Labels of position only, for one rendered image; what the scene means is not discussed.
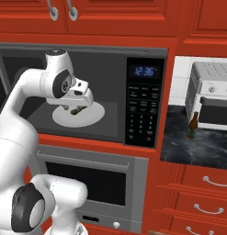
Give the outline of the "white toaster oven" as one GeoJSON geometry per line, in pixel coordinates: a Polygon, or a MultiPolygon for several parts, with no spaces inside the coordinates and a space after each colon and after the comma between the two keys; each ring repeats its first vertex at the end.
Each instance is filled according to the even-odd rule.
{"type": "Polygon", "coordinates": [[[200,129],[227,131],[227,62],[194,62],[185,100],[187,119],[200,129]]]}

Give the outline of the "white round microwave plate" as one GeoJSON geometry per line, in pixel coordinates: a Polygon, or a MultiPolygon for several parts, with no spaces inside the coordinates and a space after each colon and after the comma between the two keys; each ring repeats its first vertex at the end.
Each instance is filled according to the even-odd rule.
{"type": "Polygon", "coordinates": [[[63,127],[81,128],[97,123],[105,115],[105,108],[97,102],[77,115],[72,115],[71,110],[76,108],[77,106],[70,106],[68,110],[64,110],[62,106],[58,106],[52,113],[52,119],[63,127]]]}

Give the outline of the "brown glass bottle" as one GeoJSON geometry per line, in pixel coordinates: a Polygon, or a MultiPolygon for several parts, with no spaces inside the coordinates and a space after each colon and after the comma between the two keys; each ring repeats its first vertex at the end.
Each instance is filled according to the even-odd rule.
{"type": "Polygon", "coordinates": [[[194,113],[194,117],[189,122],[187,137],[190,139],[194,139],[196,136],[196,129],[198,128],[198,112],[194,113]]]}

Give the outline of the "red upper cupboard door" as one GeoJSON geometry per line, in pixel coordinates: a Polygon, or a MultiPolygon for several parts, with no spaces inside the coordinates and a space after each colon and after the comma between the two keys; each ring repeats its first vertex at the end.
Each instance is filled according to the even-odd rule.
{"type": "Polygon", "coordinates": [[[227,39],[227,0],[192,0],[190,36],[227,39]]]}
{"type": "Polygon", "coordinates": [[[0,33],[65,34],[63,0],[51,0],[59,11],[53,21],[47,0],[0,0],[0,33]]]}
{"type": "Polygon", "coordinates": [[[182,0],[71,0],[69,34],[174,37],[182,0]]]}

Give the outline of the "green vegetable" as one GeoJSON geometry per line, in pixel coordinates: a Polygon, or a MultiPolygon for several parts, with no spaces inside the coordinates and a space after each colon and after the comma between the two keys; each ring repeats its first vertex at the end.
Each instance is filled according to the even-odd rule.
{"type": "Polygon", "coordinates": [[[71,114],[77,115],[79,112],[81,112],[85,108],[86,108],[86,106],[78,106],[76,109],[71,110],[71,114]]]}

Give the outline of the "red drawer front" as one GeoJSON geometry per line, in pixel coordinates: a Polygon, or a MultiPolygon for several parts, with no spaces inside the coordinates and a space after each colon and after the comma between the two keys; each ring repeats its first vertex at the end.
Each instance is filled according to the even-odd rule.
{"type": "Polygon", "coordinates": [[[197,216],[227,220],[227,200],[211,196],[195,196],[187,193],[180,193],[176,209],[197,216]],[[200,208],[213,212],[217,211],[219,207],[222,207],[224,208],[224,212],[220,215],[205,214],[195,209],[194,204],[199,204],[200,208]]]}
{"type": "Polygon", "coordinates": [[[192,235],[186,230],[187,226],[201,235],[209,235],[209,230],[213,230],[214,235],[227,235],[227,226],[184,218],[174,218],[171,231],[181,233],[182,235],[192,235]]]}
{"type": "Polygon", "coordinates": [[[227,170],[199,166],[188,166],[186,168],[183,184],[199,189],[210,190],[211,192],[219,191],[227,193],[227,187],[219,187],[204,182],[202,178],[205,175],[207,175],[212,182],[227,184],[227,170]]]}

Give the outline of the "grey built-in oven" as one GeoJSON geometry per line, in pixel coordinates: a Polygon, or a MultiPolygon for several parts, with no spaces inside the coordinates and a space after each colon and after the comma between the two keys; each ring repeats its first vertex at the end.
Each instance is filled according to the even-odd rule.
{"type": "Polygon", "coordinates": [[[142,213],[149,161],[145,158],[124,156],[131,162],[127,171],[100,170],[57,162],[46,162],[39,152],[51,154],[100,153],[40,145],[36,157],[29,164],[33,175],[48,173],[71,178],[87,186],[88,197],[83,206],[76,209],[80,221],[109,229],[115,229],[113,222],[120,223],[118,229],[139,233],[142,230],[142,213]]]}

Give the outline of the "black and grey microwave oven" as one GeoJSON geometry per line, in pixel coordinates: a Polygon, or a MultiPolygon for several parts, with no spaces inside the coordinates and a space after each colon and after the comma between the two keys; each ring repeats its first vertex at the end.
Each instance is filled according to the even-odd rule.
{"type": "Polygon", "coordinates": [[[94,102],[105,108],[95,124],[67,128],[52,119],[57,105],[43,98],[26,101],[21,116],[40,133],[120,142],[154,148],[159,126],[168,50],[62,45],[74,76],[89,82],[94,102]]]}

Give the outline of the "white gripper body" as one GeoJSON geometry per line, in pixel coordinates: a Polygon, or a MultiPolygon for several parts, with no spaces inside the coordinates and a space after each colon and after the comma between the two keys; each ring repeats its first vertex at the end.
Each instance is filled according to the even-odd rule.
{"type": "Polygon", "coordinates": [[[75,95],[70,90],[62,98],[47,98],[46,101],[49,105],[57,106],[92,106],[94,98],[90,89],[87,89],[84,95],[75,95]]]}

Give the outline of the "grey microwave door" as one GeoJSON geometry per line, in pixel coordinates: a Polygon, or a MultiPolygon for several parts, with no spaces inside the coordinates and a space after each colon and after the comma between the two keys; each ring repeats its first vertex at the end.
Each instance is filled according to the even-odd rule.
{"type": "Polygon", "coordinates": [[[2,111],[10,92],[11,84],[7,77],[6,67],[0,52],[0,111],[2,111]]]}

